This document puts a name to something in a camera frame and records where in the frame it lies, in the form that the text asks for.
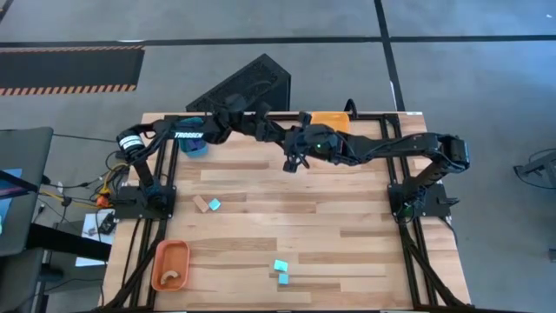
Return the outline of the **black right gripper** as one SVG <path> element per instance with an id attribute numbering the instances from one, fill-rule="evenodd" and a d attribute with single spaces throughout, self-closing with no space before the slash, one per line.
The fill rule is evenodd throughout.
<path id="1" fill-rule="evenodd" d="M 301 153 L 298 158 L 306 169 L 310 168 L 306 156 L 334 162 L 341 153 L 341 146 L 342 140 L 339 134 L 324 124 L 311 124 L 297 137 L 297 151 Z M 288 173 L 295 173 L 300 163 L 287 160 L 282 169 Z"/>

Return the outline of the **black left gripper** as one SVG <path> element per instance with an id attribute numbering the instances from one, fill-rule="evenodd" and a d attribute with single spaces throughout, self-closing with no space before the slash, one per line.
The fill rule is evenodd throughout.
<path id="1" fill-rule="evenodd" d="M 282 123 L 281 126 L 268 119 L 271 107 L 267 103 L 259 103 L 255 113 L 245 116 L 245 134 L 252 136 L 258 142 L 282 142 L 284 146 L 297 146 L 300 134 L 287 132 L 299 128 L 299 123 Z"/>

